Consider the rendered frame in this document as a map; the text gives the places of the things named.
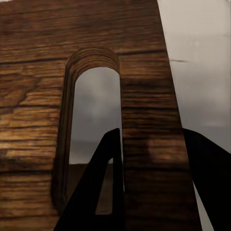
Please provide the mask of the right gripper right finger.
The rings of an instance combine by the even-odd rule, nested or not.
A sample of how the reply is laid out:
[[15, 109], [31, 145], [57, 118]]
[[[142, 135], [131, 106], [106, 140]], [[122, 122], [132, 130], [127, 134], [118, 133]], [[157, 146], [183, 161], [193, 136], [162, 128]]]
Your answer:
[[231, 231], [231, 154], [183, 128], [192, 179], [214, 231]]

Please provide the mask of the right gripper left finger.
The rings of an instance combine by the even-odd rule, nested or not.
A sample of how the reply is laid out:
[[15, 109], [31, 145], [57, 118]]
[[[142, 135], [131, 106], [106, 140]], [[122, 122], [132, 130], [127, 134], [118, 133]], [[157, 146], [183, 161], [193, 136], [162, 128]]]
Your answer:
[[[108, 161], [112, 158], [112, 213], [96, 215]], [[53, 231], [126, 231], [119, 128], [104, 134]]]

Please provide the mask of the cutting board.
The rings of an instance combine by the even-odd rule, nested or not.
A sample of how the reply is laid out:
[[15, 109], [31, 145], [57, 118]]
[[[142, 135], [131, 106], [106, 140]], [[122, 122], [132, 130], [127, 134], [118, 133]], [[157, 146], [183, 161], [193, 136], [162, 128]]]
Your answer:
[[53, 231], [74, 91], [119, 73], [126, 231], [202, 231], [157, 0], [0, 2], [0, 231]]

